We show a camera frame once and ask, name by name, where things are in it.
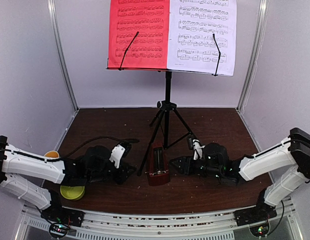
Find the wooden metronome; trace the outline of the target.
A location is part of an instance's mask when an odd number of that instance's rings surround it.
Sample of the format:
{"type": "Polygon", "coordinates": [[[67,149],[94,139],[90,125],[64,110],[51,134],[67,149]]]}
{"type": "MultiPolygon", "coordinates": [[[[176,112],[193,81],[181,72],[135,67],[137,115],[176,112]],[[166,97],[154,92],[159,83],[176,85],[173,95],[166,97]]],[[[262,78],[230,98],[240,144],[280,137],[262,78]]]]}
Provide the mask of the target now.
{"type": "Polygon", "coordinates": [[[148,185],[162,186],[170,182],[169,161],[160,141],[151,144],[146,159],[146,175],[148,185]]]}

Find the black music stand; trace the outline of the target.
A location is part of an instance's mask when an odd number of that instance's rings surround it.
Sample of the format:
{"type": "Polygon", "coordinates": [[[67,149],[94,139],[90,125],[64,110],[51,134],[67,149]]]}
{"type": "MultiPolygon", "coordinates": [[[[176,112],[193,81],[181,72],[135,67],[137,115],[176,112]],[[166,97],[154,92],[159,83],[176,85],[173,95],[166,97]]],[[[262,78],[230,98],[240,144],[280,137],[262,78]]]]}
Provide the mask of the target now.
{"type": "Polygon", "coordinates": [[[155,138],[157,136],[157,133],[159,131],[159,128],[162,124],[162,120],[164,119],[164,128],[163,128],[163,148],[165,150],[171,148],[184,138],[194,135],[194,132],[190,128],[190,126],[185,122],[183,117],[180,115],[177,109],[177,105],[173,102],[171,102],[171,87],[172,87],[172,71],[169,69],[157,69],[158,72],[165,72],[165,99],[163,101],[157,102],[157,107],[159,108],[158,112],[154,116],[153,120],[150,122],[149,126],[152,127],[155,122],[156,126],[153,130],[152,136],[150,138],[150,141],[147,145],[143,160],[140,164],[140,167],[137,171],[137,176],[141,176],[144,166],[147,162],[148,154],[150,153],[151,145],[154,143],[155,138]],[[174,112],[179,121],[182,123],[182,125],[186,128],[187,133],[182,135],[180,138],[175,140],[174,142],[169,144],[169,126],[170,126],[170,112],[174,112]]]}

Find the white sheet music page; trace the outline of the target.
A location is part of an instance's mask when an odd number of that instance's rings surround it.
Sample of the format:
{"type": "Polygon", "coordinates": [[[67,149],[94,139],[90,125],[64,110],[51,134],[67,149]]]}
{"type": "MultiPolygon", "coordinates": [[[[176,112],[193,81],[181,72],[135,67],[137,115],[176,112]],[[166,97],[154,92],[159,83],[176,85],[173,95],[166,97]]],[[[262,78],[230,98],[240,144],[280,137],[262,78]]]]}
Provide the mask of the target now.
{"type": "Polygon", "coordinates": [[[237,1],[172,0],[169,6],[167,68],[232,77],[237,1]]]}

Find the red sheet music page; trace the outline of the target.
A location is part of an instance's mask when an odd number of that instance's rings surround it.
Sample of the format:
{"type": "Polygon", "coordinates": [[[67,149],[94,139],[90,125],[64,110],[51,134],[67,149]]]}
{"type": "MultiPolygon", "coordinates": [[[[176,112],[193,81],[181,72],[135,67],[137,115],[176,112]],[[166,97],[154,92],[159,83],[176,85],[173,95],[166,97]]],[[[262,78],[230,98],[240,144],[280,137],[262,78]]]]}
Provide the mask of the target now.
{"type": "Polygon", "coordinates": [[[112,0],[108,69],[166,69],[169,14],[168,0],[112,0]]]}

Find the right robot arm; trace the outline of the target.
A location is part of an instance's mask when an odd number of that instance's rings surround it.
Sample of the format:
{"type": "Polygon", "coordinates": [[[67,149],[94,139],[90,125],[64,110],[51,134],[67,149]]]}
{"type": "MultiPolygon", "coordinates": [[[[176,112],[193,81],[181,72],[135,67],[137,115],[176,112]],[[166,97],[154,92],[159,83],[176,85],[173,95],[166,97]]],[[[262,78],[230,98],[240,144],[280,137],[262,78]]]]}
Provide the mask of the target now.
{"type": "Polygon", "coordinates": [[[198,139],[189,138],[192,156],[180,156],[169,163],[183,175],[216,177],[219,182],[237,186],[273,170],[288,166],[288,170],[272,185],[262,190],[257,206],[251,210],[254,220],[263,220],[283,198],[301,184],[310,182],[310,134],[298,127],[292,128],[288,137],[276,145],[231,160],[227,149],[216,142],[202,145],[198,139]]]}

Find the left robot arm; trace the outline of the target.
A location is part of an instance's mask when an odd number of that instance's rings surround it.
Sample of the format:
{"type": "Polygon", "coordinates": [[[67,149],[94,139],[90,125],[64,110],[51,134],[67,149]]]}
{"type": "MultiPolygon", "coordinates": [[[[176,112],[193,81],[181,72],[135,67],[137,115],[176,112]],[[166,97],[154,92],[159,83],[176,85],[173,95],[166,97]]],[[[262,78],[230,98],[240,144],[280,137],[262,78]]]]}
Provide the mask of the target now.
{"type": "Polygon", "coordinates": [[[132,144],[139,142],[136,138],[117,139],[118,144],[112,150],[103,145],[91,146],[76,159],[71,159],[71,155],[93,142],[93,139],[85,141],[65,156],[58,157],[24,151],[9,144],[7,139],[0,135],[0,188],[47,212],[56,222],[67,218],[67,211],[61,206],[59,195],[35,185],[25,176],[61,186],[79,187],[109,179],[120,185],[136,171],[135,167],[123,161],[132,144]]]}

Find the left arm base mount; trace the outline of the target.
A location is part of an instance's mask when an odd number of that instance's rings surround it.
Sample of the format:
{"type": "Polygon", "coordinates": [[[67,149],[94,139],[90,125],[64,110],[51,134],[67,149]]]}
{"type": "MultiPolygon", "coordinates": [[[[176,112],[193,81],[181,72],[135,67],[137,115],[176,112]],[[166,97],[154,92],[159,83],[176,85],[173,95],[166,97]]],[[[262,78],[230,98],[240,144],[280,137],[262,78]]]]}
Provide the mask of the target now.
{"type": "Polygon", "coordinates": [[[49,223],[48,233],[56,240],[64,238],[71,227],[81,227],[85,213],[81,210],[65,208],[61,204],[59,194],[48,191],[51,197],[50,206],[46,209],[37,209],[40,216],[49,223]]]}

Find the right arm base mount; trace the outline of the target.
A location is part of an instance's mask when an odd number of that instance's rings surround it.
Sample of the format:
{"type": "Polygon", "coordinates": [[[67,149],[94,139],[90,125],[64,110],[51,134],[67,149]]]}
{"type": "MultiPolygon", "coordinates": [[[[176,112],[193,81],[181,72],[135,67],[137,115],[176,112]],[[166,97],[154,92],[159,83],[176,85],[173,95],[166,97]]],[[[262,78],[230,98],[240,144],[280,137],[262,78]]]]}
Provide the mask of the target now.
{"type": "Polygon", "coordinates": [[[266,189],[263,189],[259,193],[254,207],[236,210],[233,213],[238,227],[262,222],[260,225],[250,227],[250,233],[258,238],[264,238],[270,233],[269,220],[277,216],[276,207],[265,203],[265,192],[266,189]]]}

